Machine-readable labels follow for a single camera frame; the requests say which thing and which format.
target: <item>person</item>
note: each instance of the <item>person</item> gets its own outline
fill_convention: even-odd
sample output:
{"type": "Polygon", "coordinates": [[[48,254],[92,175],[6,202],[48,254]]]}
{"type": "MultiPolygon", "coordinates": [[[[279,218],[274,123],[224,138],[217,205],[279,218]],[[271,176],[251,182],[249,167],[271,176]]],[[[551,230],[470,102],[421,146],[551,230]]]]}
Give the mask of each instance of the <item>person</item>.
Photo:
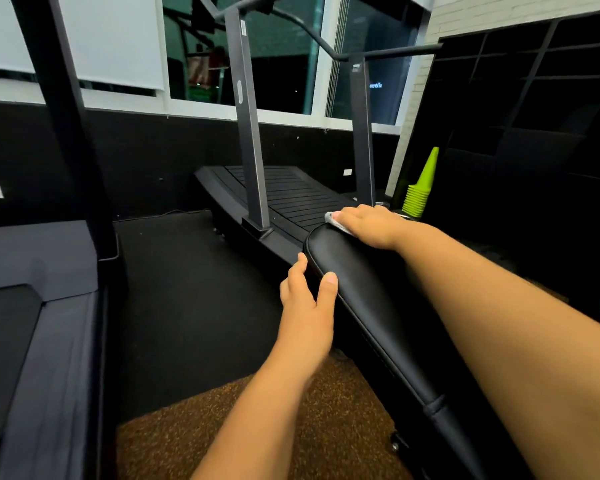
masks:
{"type": "MultiPolygon", "coordinates": [[[[536,478],[600,479],[600,324],[442,231],[384,207],[346,207],[337,222],[400,254],[536,478]]],[[[337,277],[317,299],[300,253],[280,285],[277,341],[192,480],[288,475],[295,419],[333,338],[337,277]]]]}

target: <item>power cord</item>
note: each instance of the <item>power cord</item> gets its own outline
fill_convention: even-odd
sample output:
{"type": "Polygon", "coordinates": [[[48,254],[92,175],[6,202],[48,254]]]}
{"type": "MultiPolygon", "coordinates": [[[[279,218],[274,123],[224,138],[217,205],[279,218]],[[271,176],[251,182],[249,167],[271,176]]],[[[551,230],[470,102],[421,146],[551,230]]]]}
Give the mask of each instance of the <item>power cord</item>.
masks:
{"type": "Polygon", "coordinates": [[[170,210],[168,212],[165,212],[164,214],[160,214],[158,216],[130,217],[129,219],[119,219],[119,220],[114,221],[114,222],[129,222],[129,221],[140,221],[140,220],[143,220],[143,219],[156,219],[158,217],[168,216],[169,214],[199,214],[200,212],[204,212],[206,210],[209,210],[209,209],[200,209],[200,210],[180,210],[180,209],[173,209],[173,210],[170,210]]]}

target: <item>neon green cone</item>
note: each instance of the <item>neon green cone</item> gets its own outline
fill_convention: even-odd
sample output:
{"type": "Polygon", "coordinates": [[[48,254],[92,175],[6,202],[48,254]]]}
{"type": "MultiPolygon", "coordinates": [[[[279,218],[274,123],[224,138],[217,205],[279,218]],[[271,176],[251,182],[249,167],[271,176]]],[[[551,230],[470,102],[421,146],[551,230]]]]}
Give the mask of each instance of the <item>neon green cone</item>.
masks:
{"type": "Polygon", "coordinates": [[[415,185],[409,185],[407,195],[404,199],[402,211],[411,217],[419,218],[424,212],[427,204],[431,186],[433,185],[433,176],[436,172],[436,163],[438,162],[438,153],[440,149],[435,146],[422,169],[422,173],[415,185]]]}

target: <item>treadmill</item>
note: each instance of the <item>treadmill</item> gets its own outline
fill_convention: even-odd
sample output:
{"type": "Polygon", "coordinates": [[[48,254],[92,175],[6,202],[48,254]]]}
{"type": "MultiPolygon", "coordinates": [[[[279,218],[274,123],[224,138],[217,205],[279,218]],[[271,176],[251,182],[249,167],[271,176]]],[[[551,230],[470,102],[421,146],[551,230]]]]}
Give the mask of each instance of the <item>treadmill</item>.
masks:
{"type": "Polygon", "coordinates": [[[308,234],[324,223],[326,212],[360,203],[376,204],[367,62],[434,54],[442,44],[339,54],[302,19],[274,7],[275,0],[239,0],[222,11],[211,0],[199,1],[200,9],[206,9],[212,19],[204,26],[213,27],[216,21],[224,19],[242,165],[204,166],[196,172],[197,181],[218,231],[225,235],[235,232],[242,241],[261,244],[261,249],[270,251],[283,267],[288,267],[296,262],[308,234]],[[328,189],[295,166],[263,165],[251,52],[244,21],[252,10],[295,23],[333,60],[349,64],[357,201],[328,189]]]}
{"type": "Polygon", "coordinates": [[[85,218],[0,227],[0,480],[113,478],[124,260],[58,0],[11,2],[85,218]]]}

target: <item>cleaning wipe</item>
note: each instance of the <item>cleaning wipe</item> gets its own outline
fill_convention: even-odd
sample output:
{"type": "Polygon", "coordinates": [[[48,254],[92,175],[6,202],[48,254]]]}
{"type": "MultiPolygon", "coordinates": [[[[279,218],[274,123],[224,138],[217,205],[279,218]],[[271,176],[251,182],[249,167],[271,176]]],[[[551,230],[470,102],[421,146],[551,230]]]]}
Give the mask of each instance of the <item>cleaning wipe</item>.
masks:
{"type": "Polygon", "coordinates": [[[344,225],[340,224],[339,222],[337,222],[336,219],[333,218],[333,212],[327,212],[324,215],[324,221],[327,224],[331,224],[334,227],[337,227],[338,229],[340,229],[343,232],[346,232],[349,235],[353,235],[352,233],[350,233],[349,229],[347,229],[346,227],[344,227],[344,225]]]}

